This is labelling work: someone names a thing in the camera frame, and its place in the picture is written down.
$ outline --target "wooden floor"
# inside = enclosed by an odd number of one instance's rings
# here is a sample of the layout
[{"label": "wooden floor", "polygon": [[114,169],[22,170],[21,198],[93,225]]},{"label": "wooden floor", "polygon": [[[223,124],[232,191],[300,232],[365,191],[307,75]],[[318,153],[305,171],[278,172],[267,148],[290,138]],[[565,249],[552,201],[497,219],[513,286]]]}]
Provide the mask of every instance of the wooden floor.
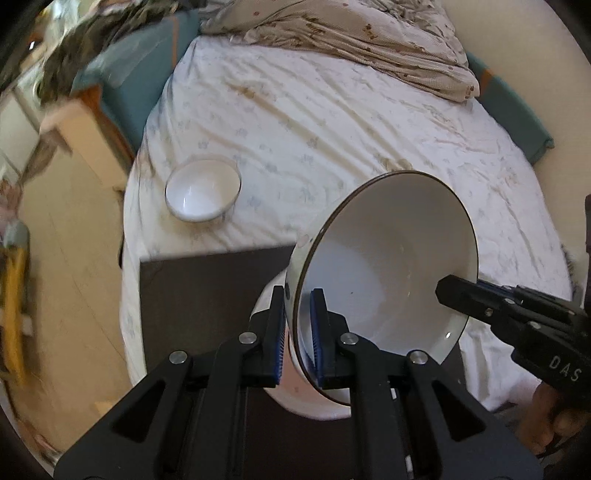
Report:
[{"label": "wooden floor", "polygon": [[121,208],[79,157],[58,153],[25,186],[35,335],[30,382],[10,385],[17,415],[58,449],[98,418],[95,402],[131,387],[119,331]]}]

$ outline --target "silver screw head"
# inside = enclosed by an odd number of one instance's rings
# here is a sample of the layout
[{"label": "silver screw head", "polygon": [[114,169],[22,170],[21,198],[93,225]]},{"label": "silver screw head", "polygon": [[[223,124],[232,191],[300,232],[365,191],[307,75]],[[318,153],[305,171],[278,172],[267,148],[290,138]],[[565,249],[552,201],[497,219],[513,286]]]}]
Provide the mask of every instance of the silver screw head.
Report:
[{"label": "silver screw head", "polygon": [[429,360],[429,356],[422,350],[415,350],[410,354],[410,361],[416,365],[424,365]]},{"label": "silver screw head", "polygon": [[355,345],[357,342],[359,342],[359,337],[354,333],[348,332],[340,336],[340,341],[345,345]]},{"label": "silver screw head", "polygon": [[240,343],[242,343],[244,345],[250,345],[250,344],[256,342],[256,333],[254,333],[254,332],[242,332],[238,336],[238,340],[240,340]]},{"label": "silver screw head", "polygon": [[187,361],[187,352],[176,350],[168,356],[168,361],[174,365],[180,365]]}]

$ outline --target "white bowl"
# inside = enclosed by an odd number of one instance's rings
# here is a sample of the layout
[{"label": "white bowl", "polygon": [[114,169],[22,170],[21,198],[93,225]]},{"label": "white bowl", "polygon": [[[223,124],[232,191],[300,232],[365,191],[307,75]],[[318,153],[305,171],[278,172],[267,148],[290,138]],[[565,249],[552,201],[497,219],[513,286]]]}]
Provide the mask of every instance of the white bowl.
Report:
[{"label": "white bowl", "polygon": [[164,196],[175,217],[186,222],[207,222],[234,204],[241,185],[235,166],[210,157],[176,168],[166,182]]},{"label": "white bowl", "polygon": [[[476,237],[457,196],[440,180],[398,171],[365,183],[320,215],[292,253],[285,314],[297,361],[317,388],[310,292],[383,350],[421,349],[441,363],[467,317],[437,301],[437,282],[478,277]],[[318,391],[349,404],[348,390]]]}]

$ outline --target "white bed sheet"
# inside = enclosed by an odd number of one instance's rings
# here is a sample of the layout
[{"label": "white bed sheet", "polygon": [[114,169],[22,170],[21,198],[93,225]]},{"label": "white bed sheet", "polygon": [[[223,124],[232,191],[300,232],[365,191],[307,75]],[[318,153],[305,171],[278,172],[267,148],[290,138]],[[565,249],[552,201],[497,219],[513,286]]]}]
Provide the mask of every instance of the white bed sheet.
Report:
[{"label": "white bed sheet", "polygon": [[[224,223],[186,224],[165,206],[171,170],[199,154],[240,169],[242,191]],[[141,260],[294,242],[329,203],[408,168],[440,178],[466,206],[480,278],[570,296],[534,171],[477,101],[450,102],[318,53],[195,39],[148,119],[125,194],[121,331],[132,382],[146,373]],[[531,398],[537,381],[484,324],[470,320],[460,347],[467,387],[487,408]]]}]

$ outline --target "black gripper frame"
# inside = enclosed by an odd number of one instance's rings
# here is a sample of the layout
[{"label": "black gripper frame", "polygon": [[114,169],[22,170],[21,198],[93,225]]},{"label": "black gripper frame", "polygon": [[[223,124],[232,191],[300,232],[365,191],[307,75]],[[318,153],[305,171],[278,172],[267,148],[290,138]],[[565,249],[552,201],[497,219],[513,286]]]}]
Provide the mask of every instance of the black gripper frame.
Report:
[{"label": "black gripper frame", "polygon": [[285,332],[283,288],[248,332],[217,351],[175,352],[59,460],[56,480],[241,478],[246,389],[274,387]]},{"label": "black gripper frame", "polygon": [[345,318],[328,311],[322,289],[311,297],[319,386],[350,391],[356,479],[542,478],[534,455],[425,352],[396,355],[361,336],[343,341]]},{"label": "black gripper frame", "polygon": [[531,288],[442,278],[439,302],[491,326],[514,347],[513,361],[563,396],[561,407],[591,408],[591,324],[571,302]]}]

